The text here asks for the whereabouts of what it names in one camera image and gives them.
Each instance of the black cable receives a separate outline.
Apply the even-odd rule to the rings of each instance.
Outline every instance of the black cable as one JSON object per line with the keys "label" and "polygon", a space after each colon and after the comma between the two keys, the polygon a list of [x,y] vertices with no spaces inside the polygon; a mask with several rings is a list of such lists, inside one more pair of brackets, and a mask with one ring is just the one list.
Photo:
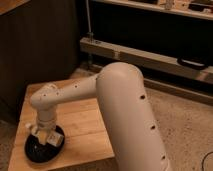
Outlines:
{"label": "black cable", "polygon": [[207,158],[210,154],[213,154],[213,151],[207,153],[207,154],[203,157],[203,160],[202,160],[202,163],[201,163],[201,170],[202,170],[202,171],[205,171],[205,168],[204,168],[205,160],[206,160],[206,158]]}

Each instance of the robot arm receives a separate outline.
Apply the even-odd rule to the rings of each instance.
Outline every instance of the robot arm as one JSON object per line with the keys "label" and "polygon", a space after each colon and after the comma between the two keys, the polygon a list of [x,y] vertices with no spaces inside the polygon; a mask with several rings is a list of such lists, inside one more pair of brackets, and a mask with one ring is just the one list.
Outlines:
{"label": "robot arm", "polygon": [[[121,171],[172,170],[147,100],[142,73],[133,65],[110,64],[99,75],[62,89],[44,86],[31,98],[38,112],[37,130],[54,131],[57,104],[95,95]],[[48,143],[44,136],[36,136],[39,142]]]}

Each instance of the wall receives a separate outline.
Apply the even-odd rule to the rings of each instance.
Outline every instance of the wall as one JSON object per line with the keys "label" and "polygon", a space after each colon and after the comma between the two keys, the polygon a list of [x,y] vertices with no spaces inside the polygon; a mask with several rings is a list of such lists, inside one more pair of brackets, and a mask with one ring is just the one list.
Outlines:
{"label": "wall", "polygon": [[30,83],[67,78],[78,64],[75,1],[31,0],[0,16],[0,119],[18,120]]}

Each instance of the wooden tabletop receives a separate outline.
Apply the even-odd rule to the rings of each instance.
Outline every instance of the wooden tabletop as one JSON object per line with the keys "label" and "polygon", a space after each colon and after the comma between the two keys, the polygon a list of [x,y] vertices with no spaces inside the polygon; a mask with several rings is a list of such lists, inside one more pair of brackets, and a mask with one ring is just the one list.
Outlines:
{"label": "wooden tabletop", "polygon": [[30,0],[0,0],[0,15],[4,14]]}
{"label": "wooden tabletop", "polygon": [[[76,81],[78,79],[54,83],[62,87]],[[57,124],[63,128],[66,136],[65,145],[58,156],[43,164],[30,162],[26,158],[24,144],[29,132],[25,124],[35,123],[36,118],[36,111],[30,106],[29,98],[43,85],[34,84],[27,88],[8,171],[52,170],[113,157],[97,101],[87,99],[58,106]]]}

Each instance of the speckled floor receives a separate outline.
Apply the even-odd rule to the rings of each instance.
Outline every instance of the speckled floor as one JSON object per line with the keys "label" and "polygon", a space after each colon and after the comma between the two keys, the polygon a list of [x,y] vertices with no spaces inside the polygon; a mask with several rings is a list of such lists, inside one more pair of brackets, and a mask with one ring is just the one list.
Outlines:
{"label": "speckled floor", "polygon": [[[87,76],[78,69],[73,78]],[[174,171],[201,171],[204,155],[213,151],[213,106],[147,88],[150,103]],[[0,171],[6,171],[16,127],[0,122]],[[117,171],[115,159],[107,159],[57,171]],[[213,170],[213,155],[205,171]]]}

